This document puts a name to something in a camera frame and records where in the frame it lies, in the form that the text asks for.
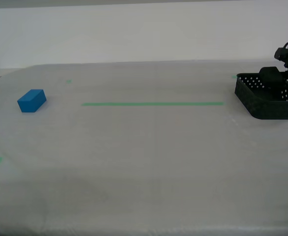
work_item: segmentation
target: black perforated basket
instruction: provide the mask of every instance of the black perforated basket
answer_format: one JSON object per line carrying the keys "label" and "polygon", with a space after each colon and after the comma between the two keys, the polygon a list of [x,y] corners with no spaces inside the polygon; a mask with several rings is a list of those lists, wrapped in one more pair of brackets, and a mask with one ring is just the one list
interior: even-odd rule
{"label": "black perforated basket", "polygon": [[288,81],[280,88],[267,88],[259,74],[238,74],[235,94],[257,119],[288,119]]}

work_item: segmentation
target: white backdrop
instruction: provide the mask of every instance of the white backdrop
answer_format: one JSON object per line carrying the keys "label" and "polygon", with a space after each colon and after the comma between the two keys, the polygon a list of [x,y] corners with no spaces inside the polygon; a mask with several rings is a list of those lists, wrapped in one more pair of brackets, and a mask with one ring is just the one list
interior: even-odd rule
{"label": "white backdrop", "polygon": [[287,41],[288,0],[0,9],[0,68],[271,59]]}

